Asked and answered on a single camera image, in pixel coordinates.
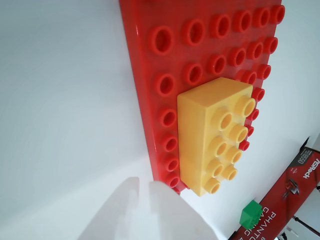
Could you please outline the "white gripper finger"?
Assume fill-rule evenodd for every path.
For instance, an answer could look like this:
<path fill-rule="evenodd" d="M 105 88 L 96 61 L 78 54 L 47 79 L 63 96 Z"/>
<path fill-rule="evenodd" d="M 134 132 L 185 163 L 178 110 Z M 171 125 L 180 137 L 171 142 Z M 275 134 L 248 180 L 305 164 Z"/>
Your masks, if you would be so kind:
<path fill-rule="evenodd" d="M 124 180 L 98 210 L 78 237 L 80 240 L 113 240 L 117 227 L 129 209 L 139 199 L 140 180 L 129 177 Z"/>
<path fill-rule="evenodd" d="M 149 183 L 151 212 L 157 214 L 162 240 L 217 240 L 217 234 L 175 190 Z"/>

